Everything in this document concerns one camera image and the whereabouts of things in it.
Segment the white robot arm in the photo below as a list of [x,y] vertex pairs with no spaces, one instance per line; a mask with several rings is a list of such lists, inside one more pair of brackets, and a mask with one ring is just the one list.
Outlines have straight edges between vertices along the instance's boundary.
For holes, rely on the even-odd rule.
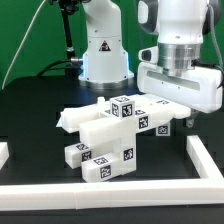
[[134,81],[150,93],[211,113],[222,106],[222,55],[201,60],[204,36],[215,34],[222,0],[81,0],[87,48],[80,82],[116,88]]

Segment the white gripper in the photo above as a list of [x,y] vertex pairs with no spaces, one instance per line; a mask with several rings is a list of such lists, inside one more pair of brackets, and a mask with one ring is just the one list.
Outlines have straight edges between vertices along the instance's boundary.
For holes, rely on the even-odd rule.
[[195,109],[186,119],[187,128],[194,126],[198,111],[211,113],[222,106],[221,81],[219,70],[203,67],[195,67],[183,71],[180,77],[172,77],[164,75],[159,66],[141,62],[137,72],[137,86],[142,93]]

